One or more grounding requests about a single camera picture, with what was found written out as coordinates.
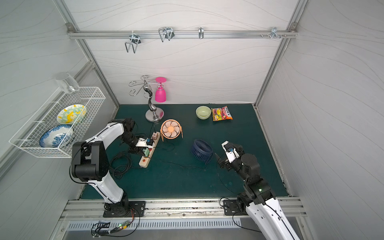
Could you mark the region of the pink USB power adapter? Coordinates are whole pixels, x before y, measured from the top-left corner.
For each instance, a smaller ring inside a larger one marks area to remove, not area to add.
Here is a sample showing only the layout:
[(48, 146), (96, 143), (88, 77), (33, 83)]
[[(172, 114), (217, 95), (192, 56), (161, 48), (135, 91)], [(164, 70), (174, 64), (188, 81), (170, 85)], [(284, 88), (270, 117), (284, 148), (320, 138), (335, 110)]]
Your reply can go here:
[(158, 138), (159, 138), (159, 135), (160, 135), (160, 133), (159, 132), (154, 132), (153, 134), (152, 134), (152, 140), (157, 140)]

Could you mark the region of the green USB power adapter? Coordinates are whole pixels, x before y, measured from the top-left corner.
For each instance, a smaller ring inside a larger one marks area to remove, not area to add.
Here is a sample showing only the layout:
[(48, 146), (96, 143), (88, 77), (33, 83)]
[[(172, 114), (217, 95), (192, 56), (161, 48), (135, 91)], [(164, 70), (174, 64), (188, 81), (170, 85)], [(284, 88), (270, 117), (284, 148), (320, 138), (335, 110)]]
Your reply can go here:
[(145, 158), (148, 158), (149, 155), (150, 155), (150, 153), (151, 153), (151, 149), (149, 149), (149, 148), (143, 148), (143, 156), (144, 156)]

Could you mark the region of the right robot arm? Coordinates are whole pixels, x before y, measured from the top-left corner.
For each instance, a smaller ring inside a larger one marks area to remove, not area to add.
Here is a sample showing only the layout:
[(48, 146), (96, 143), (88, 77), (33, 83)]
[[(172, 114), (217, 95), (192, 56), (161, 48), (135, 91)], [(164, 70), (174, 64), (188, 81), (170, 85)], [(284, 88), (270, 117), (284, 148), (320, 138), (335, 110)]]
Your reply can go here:
[(222, 148), (226, 156), (216, 155), (219, 166), (234, 170), (244, 182), (245, 191), (238, 194), (236, 201), (239, 212), (250, 216), (267, 240), (298, 240), (274, 191), (263, 179), (256, 156), (228, 141), (222, 143)]

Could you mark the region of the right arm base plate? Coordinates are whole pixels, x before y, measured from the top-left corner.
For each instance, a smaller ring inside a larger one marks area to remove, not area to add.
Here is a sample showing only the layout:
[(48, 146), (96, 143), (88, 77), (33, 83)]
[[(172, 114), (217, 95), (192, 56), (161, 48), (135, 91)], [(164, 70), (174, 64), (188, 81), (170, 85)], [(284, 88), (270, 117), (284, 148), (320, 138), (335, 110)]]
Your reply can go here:
[(224, 199), (221, 201), (225, 216), (246, 216), (246, 205), (240, 200)]

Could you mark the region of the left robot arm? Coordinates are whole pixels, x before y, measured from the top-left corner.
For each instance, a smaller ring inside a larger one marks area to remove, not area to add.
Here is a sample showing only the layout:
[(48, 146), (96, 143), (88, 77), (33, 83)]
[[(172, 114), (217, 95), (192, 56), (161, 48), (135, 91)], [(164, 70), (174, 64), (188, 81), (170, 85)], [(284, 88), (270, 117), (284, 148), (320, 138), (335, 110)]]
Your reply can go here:
[(106, 150), (116, 139), (121, 139), (133, 154), (146, 157), (154, 141), (139, 138), (133, 133), (135, 121), (131, 118), (112, 120), (100, 132), (73, 145), (70, 177), (91, 185), (105, 200), (108, 207), (129, 209), (127, 194), (110, 174), (110, 161)]

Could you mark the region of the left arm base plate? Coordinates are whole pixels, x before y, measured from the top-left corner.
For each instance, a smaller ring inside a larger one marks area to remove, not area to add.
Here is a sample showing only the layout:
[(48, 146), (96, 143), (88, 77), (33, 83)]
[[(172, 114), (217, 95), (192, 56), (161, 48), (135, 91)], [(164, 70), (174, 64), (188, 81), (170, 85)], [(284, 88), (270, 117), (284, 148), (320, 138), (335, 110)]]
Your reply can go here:
[(129, 218), (143, 217), (145, 212), (145, 201), (119, 202), (115, 204), (104, 204), (104, 218)]

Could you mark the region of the white power strip red sockets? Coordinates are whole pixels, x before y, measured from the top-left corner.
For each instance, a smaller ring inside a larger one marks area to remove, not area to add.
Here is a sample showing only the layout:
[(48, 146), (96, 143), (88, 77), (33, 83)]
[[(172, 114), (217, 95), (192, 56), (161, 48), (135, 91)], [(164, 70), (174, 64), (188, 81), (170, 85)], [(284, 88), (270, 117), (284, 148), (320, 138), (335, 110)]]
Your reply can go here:
[(157, 144), (160, 139), (160, 133), (159, 132), (153, 132), (150, 139), (146, 138), (139, 138), (139, 142), (137, 144), (137, 147), (140, 147), (141, 150), (143, 150), (144, 156), (141, 157), (141, 160), (139, 162), (139, 166), (141, 168), (147, 168), (152, 156), (154, 154), (154, 151), (157, 147)]

